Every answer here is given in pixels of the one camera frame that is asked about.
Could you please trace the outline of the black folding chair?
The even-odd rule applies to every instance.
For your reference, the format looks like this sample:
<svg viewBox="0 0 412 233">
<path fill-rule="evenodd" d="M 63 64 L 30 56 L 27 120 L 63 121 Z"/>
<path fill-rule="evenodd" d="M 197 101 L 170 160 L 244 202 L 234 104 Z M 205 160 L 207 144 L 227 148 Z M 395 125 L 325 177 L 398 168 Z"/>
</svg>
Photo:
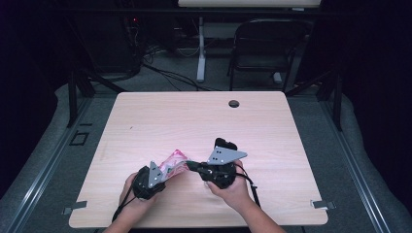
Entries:
<svg viewBox="0 0 412 233">
<path fill-rule="evenodd" d="M 285 73 L 286 90 L 297 47 L 311 32 L 308 21 L 256 18 L 235 31 L 227 75 L 233 89 L 234 71 Z"/>
</svg>

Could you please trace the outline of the aluminium floor rail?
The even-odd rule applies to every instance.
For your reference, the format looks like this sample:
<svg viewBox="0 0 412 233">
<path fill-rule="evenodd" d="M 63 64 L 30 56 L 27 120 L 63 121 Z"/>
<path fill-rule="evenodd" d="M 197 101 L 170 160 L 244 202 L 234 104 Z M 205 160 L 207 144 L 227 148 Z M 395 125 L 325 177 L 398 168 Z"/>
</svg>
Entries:
<svg viewBox="0 0 412 233">
<path fill-rule="evenodd" d="M 0 233 L 91 233 L 69 225 L 62 210 L 78 202 L 109 102 L 86 99 L 68 128 L 58 109 L 17 179 L 0 200 Z"/>
<path fill-rule="evenodd" d="M 320 106 L 326 115 L 326 121 L 333 132 L 340 148 L 343 150 L 343 160 L 351 179 L 360 196 L 362 204 L 369 216 L 369 219 L 376 233 L 392 233 L 389 224 L 385 220 L 378 203 L 371 192 L 369 185 L 361 171 L 361 167 L 356 161 L 353 151 L 345 138 L 344 132 L 339 130 L 332 119 L 332 109 L 328 102 L 321 102 Z"/>
</svg>

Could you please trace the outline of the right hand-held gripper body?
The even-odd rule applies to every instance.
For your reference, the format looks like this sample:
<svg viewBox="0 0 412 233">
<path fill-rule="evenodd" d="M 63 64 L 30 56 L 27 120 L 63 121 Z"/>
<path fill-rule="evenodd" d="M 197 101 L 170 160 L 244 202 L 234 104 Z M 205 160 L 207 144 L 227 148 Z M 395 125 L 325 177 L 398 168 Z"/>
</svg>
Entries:
<svg viewBox="0 0 412 233">
<path fill-rule="evenodd" d="M 220 189 L 228 188 L 236 178 L 235 160 L 246 157 L 243 151 L 215 147 L 206 162 L 199 167 L 200 178 Z"/>
</svg>

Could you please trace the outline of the grey tape piece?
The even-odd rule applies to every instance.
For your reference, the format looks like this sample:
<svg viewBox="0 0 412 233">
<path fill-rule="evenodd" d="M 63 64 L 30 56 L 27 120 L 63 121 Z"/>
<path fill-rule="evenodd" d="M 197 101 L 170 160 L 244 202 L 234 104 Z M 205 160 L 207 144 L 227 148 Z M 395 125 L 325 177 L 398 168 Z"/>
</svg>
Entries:
<svg viewBox="0 0 412 233">
<path fill-rule="evenodd" d="M 335 204 L 333 202 L 328 202 L 325 200 L 320 200 L 320 201 L 311 201 L 311 205 L 315 209 L 322 209 L 322 210 L 333 210 L 336 208 Z"/>
<path fill-rule="evenodd" d="M 87 201 L 76 202 L 70 207 L 65 207 L 62 210 L 63 215 L 70 215 L 74 210 L 85 208 L 87 205 Z"/>
</svg>

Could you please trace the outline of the black equipment with red light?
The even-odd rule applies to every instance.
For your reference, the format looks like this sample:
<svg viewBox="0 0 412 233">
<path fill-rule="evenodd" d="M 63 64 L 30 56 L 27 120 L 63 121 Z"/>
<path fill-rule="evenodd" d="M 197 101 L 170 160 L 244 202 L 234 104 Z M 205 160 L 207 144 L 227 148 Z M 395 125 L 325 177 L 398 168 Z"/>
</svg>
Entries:
<svg viewBox="0 0 412 233">
<path fill-rule="evenodd" d="M 136 57 L 122 17 L 100 16 L 96 29 L 98 65 L 107 73 L 138 73 L 140 60 Z"/>
</svg>

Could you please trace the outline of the pink and white plastic bag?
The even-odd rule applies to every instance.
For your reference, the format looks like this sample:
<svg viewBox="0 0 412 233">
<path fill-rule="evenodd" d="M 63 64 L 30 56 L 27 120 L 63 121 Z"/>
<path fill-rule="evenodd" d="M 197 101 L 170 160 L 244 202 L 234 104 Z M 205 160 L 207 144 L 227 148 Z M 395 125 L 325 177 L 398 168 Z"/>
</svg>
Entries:
<svg viewBox="0 0 412 233">
<path fill-rule="evenodd" d="M 159 165 L 159 169 L 162 172 L 161 180 L 166 182 L 169 179 L 188 171 L 188 161 L 189 158 L 180 150 L 174 150 L 171 155 Z"/>
</svg>

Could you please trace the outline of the person's right hand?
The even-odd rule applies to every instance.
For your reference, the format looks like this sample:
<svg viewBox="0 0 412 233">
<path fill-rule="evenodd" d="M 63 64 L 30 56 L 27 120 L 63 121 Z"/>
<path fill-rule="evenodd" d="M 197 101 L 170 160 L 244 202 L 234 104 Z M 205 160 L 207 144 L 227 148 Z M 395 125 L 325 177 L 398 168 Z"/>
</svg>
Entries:
<svg viewBox="0 0 412 233">
<path fill-rule="evenodd" d="M 224 202 L 239 214 L 250 211 L 257 205 L 249 195 L 246 180 L 237 176 L 232 185 L 220 189 L 212 182 L 207 182 L 211 192 L 221 197 Z"/>
</svg>

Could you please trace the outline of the glass jar with black lid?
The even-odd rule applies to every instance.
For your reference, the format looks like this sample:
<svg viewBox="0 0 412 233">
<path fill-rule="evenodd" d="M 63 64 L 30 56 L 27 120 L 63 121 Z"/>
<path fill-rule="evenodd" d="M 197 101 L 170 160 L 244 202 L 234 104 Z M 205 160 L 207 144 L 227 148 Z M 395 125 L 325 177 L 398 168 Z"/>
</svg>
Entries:
<svg viewBox="0 0 412 233">
<path fill-rule="evenodd" d="M 237 146 L 235 144 L 228 142 L 223 138 L 217 138 L 215 140 L 215 147 L 222 147 L 226 149 L 237 150 Z"/>
</svg>

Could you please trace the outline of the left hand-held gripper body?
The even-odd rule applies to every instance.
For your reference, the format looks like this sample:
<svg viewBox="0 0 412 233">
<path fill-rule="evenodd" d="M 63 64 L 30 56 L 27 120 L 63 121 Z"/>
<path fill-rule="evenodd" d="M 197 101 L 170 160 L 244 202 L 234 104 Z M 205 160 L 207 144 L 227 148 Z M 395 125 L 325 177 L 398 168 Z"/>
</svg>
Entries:
<svg viewBox="0 0 412 233">
<path fill-rule="evenodd" d="M 165 188 L 163 173 L 152 161 L 142 167 L 132 182 L 132 190 L 138 199 L 149 200 Z"/>
</svg>

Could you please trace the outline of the person's left hand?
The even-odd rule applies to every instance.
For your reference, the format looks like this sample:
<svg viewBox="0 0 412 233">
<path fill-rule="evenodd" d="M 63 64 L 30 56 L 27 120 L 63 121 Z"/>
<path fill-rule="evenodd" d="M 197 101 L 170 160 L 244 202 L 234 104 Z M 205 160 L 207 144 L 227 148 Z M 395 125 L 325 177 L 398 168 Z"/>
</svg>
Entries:
<svg viewBox="0 0 412 233">
<path fill-rule="evenodd" d="M 119 201 L 122 206 L 120 216 L 143 216 L 157 201 L 157 194 L 149 200 L 140 200 L 134 196 L 131 185 L 135 177 L 136 173 L 131 174 L 124 183 Z"/>
</svg>

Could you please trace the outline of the black metal stand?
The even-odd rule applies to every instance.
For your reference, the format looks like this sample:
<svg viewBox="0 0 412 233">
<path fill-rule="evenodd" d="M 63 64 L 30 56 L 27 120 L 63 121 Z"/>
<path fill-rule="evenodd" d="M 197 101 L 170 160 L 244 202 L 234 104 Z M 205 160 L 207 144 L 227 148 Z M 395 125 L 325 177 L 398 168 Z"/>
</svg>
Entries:
<svg viewBox="0 0 412 233">
<path fill-rule="evenodd" d="M 338 131 L 342 130 L 341 126 L 341 106 L 342 106 L 342 79 L 339 73 L 332 69 L 326 71 L 318 77 L 310 79 L 297 87 L 292 88 L 286 92 L 288 97 L 294 96 L 297 93 L 309 88 L 315 83 L 320 83 L 321 87 L 316 93 L 316 97 L 319 101 L 327 101 L 330 95 L 333 95 L 333 105 L 332 105 L 332 122 Z"/>
<path fill-rule="evenodd" d="M 86 98 L 92 98 L 96 91 L 92 82 L 98 82 L 113 90 L 116 93 L 125 92 L 125 89 L 104 79 L 95 72 L 88 69 L 80 69 L 72 72 L 68 77 L 68 99 L 69 99 L 69 121 L 67 127 L 70 128 L 78 117 L 78 91 Z"/>
</svg>

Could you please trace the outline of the white desk leg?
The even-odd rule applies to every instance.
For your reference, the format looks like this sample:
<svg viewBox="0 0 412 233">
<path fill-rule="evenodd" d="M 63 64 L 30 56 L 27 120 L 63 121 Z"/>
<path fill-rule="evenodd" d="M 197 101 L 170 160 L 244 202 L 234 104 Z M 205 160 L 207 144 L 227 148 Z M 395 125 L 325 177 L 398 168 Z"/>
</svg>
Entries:
<svg viewBox="0 0 412 233">
<path fill-rule="evenodd" d="M 199 83 L 203 83 L 205 81 L 206 57 L 205 57 L 204 23 L 203 23 L 202 17 L 199 19 L 198 39 L 199 39 L 199 56 L 198 56 L 196 80 Z"/>
</svg>

